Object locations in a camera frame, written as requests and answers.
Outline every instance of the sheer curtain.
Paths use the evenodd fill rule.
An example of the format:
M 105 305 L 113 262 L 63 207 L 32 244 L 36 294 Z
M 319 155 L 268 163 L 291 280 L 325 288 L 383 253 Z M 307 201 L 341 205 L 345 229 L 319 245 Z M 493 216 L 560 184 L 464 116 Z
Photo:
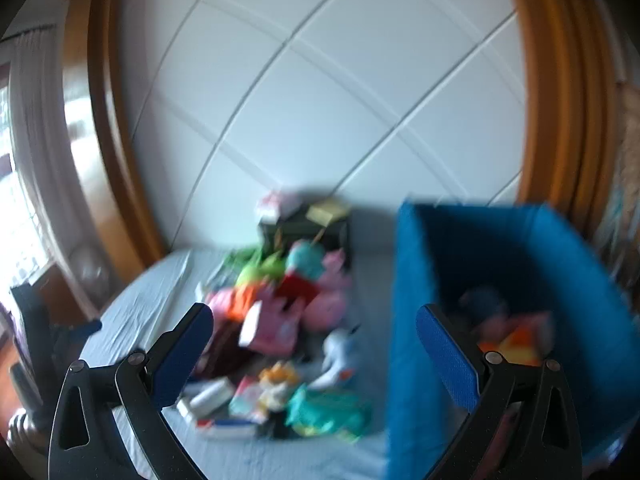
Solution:
M 80 307 L 92 318 L 98 314 L 96 305 L 102 306 L 117 284 L 73 161 L 57 34 L 55 28 L 36 30 L 13 41 L 9 73 L 12 151 L 44 245 L 68 277 Z

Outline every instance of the blue fabric box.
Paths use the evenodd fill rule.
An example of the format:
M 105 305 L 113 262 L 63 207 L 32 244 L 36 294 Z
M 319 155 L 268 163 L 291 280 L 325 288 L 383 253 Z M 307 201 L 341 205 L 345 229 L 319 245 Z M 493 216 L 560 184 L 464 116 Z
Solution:
M 640 335 L 620 292 L 572 227 L 546 206 L 405 203 L 398 215 L 387 425 L 389 480 L 419 480 L 452 439 L 452 401 L 418 340 L 427 303 L 493 285 L 512 312 L 550 310 L 552 357 L 572 390 L 584 462 L 640 412 Z

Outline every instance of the teal plush toy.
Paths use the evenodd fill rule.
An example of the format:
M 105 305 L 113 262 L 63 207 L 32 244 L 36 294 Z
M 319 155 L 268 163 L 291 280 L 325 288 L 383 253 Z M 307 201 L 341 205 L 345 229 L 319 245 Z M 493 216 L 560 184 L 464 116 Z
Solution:
M 287 272 L 295 272 L 297 275 L 316 282 L 325 268 L 322 264 L 324 249 L 318 244 L 308 240 L 299 240 L 293 244 L 287 257 Z
M 300 386 L 287 405 L 286 425 L 301 436 L 334 434 L 356 442 L 371 422 L 371 406 L 351 392 Z

